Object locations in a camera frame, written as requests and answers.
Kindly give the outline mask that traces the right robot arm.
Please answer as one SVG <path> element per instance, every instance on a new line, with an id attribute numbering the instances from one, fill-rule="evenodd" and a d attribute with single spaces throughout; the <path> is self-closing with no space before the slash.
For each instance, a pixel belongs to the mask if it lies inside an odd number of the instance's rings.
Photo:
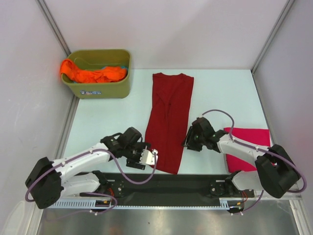
<path id="1" fill-rule="evenodd" d="M 230 181 L 225 184 L 225 190 L 230 196 L 238 196 L 243 190 L 253 189 L 264 190 L 274 198 L 281 198 L 301 179 L 282 146 L 257 145 L 235 137 L 230 131 L 215 131 L 204 117 L 192 122 L 183 146 L 197 152 L 206 147 L 237 157 L 256 168 L 255 171 L 239 169 L 230 175 Z"/>

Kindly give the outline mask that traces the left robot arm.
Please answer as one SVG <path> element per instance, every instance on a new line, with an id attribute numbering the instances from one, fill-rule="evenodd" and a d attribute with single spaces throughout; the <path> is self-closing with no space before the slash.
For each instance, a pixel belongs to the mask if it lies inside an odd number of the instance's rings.
<path id="1" fill-rule="evenodd" d="M 105 174 L 99 170 L 86 173 L 85 170 L 114 161 L 122 176 L 130 183 L 142 185 L 144 181 L 130 179 L 122 170 L 118 159 L 126 158 L 126 166 L 144 170 L 147 165 L 155 167 L 158 151 L 142 140 L 142 134 L 130 127 L 124 133 L 103 137 L 94 146 L 70 157 L 49 160 L 39 159 L 25 181 L 26 202 L 36 203 L 39 209 L 46 209 L 60 198 L 78 194 L 83 197 L 106 197 L 110 203 L 116 192 Z"/>

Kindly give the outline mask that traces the dark red t shirt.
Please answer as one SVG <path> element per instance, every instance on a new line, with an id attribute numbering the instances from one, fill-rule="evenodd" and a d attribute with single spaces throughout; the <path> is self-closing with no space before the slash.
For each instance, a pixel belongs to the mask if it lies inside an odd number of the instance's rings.
<path id="1" fill-rule="evenodd" d="M 158 151 L 156 168 L 178 174 L 187 134 L 194 78 L 153 74 L 152 109 L 145 141 Z"/>

